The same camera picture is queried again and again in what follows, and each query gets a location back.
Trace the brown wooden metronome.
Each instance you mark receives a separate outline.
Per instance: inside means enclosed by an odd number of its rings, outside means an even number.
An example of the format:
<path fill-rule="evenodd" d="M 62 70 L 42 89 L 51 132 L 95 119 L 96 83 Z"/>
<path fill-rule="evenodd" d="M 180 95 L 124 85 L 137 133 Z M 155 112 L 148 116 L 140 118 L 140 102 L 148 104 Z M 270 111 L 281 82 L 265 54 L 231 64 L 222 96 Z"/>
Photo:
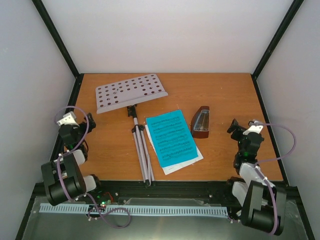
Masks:
<path fill-rule="evenodd" d="M 210 107 L 201 106 L 194 114 L 190 123 L 190 132 L 193 138 L 206 139 L 210 132 Z"/>

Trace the white tripod music stand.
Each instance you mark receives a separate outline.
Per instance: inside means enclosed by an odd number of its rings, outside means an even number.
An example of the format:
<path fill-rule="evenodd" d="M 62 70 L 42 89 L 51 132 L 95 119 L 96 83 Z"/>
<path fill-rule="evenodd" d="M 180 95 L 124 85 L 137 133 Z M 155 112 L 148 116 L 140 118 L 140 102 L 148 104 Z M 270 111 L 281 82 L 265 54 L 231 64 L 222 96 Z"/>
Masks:
<path fill-rule="evenodd" d="M 131 130 L 144 184 L 149 187 L 155 182 L 150 154 L 144 135 L 145 126 L 138 121 L 138 104 L 166 97 L 161 80 L 155 73 L 133 77 L 113 83 L 100 85 L 95 89 L 97 114 L 126 108 L 127 115 L 133 119 Z"/>

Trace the blue music sheet folder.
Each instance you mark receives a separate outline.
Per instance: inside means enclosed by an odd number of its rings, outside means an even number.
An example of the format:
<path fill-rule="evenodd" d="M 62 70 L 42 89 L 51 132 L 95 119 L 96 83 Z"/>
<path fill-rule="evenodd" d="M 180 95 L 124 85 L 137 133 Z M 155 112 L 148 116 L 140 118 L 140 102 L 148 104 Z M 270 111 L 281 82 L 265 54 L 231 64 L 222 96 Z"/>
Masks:
<path fill-rule="evenodd" d="M 195 141 L 181 110 L 148 117 L 146 124 L 162 168 L 198 156 Z"/>

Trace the white music sheet paper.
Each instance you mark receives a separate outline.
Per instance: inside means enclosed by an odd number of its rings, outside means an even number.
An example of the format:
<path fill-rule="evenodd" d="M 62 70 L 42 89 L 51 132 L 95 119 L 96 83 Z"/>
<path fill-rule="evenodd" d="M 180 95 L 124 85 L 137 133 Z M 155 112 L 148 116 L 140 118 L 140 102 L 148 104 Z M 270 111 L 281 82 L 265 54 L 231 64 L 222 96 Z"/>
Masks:
<path fill-rule="evenodd" d="M 151 138 L 151 135 L 150 135 L 150 132 L 149 132 L 149 128 L 148 128 L 147 125 L 145 125 L 144 127 L 146 129 L 146 133 L 147 133 L 149 142 L 150 142 L 153 150 L 156 151 L 155 147 L 154 147 L 154 144 L 153 144 L 153 141 L 152 141 L 152 138 Z M 180 170 L 182 168 L 185 168 L 187 166 L 193 165 L 196 162 L 202 160 L 204 157 L 201 154 L 199 148 L 196 147 L 196 150 L 197 150 L 197 157 L 196 158 L 193 158 L 193 159 L 190 159 L 190 160 L 187 160 L 187 161 L 183 161 L 183 162 L 180 162 L 180 163 L 177 163 L 177 164 L 173 164 L 173 165 L 170 165 L 170 166 L 167 166 L 167 167 L 163 167 L 162 170 L 163 170 L 164 174 L 165 175 L 172 174 L 173 172 L 176 172 L 176 171 L 178 171 L 178 170 Z"/>

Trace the clear plastic metronome cover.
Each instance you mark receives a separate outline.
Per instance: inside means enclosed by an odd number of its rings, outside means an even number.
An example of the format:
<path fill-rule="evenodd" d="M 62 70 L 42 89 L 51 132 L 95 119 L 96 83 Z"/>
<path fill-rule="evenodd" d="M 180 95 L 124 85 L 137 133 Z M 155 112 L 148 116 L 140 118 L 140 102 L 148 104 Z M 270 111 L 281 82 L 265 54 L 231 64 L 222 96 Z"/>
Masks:
<path fill-rule="evenodd" d="M 208 132 L 210 122 L 210 111 L 208 109 L 202 109 L 196 114 L 193 130 L 196 132 Z"/>

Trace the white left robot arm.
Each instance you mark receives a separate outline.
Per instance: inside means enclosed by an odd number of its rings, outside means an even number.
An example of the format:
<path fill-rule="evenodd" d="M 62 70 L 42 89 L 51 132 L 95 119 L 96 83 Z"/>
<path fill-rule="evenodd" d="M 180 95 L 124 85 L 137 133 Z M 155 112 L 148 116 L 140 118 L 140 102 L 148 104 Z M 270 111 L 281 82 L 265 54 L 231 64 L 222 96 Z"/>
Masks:
<path fill-rule="evenodd" d="M 63 142 L 63 152 L 58 158 L 41 166 L 41 173 L 45 194 L 52 206 L 57 206 L 85 194 L 92 201 L 103 198 L 104 188 L 99 178 L 90 174 L 83 176 L 79 168 L 88 160 L 89 146 L 85 133 L 96 128 L 91 113 L 84 117 L 84 121 L 77 123 L 74 112 L 68 112 L 57 121 L 58 135 Z"/>

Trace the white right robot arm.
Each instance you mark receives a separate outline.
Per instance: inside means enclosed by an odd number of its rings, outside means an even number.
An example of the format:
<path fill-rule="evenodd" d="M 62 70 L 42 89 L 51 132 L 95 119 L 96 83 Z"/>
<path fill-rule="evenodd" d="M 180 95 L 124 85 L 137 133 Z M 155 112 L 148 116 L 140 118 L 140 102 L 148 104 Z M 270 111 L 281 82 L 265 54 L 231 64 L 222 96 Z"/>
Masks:
<path fill-rule="evenodd" d="M 240 203 L 242 225 L 279 236 L 285 225 L 287 192 L 272 183 L 258 164 L 263 128 L 258 121 L 250 121 L 245 128 L 232 120 L 227 133 L 237 142 L 233 167 L 242 179 L 233 181 L 231 192 Z"/>

